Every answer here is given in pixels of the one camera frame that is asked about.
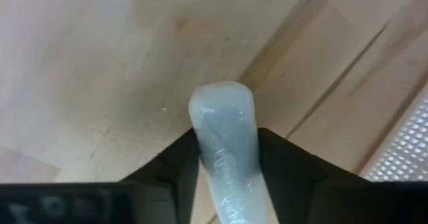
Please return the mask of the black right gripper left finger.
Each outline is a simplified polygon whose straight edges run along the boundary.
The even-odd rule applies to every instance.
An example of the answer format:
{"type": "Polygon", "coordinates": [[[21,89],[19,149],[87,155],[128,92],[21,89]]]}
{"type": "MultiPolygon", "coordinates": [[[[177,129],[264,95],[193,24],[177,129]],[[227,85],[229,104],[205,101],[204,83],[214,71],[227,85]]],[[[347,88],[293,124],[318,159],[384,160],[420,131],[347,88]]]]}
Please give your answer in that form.
{"type": "Polygon", "coordinates": [[[1,185],[1,224],[190,223],[199,174],[193,130],[117,182],[1,185]]]}

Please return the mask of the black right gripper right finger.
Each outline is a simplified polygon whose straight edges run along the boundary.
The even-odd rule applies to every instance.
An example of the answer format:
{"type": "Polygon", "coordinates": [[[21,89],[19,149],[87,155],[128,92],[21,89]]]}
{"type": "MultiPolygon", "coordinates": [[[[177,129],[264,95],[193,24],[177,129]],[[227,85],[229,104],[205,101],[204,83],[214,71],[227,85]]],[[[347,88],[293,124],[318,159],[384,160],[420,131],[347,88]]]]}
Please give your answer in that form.
{"type": "Polygon", "coordinates": [[[427,224],[427,183],[370,182],[267,128],[259,161],[280,223],[427,224]]]}

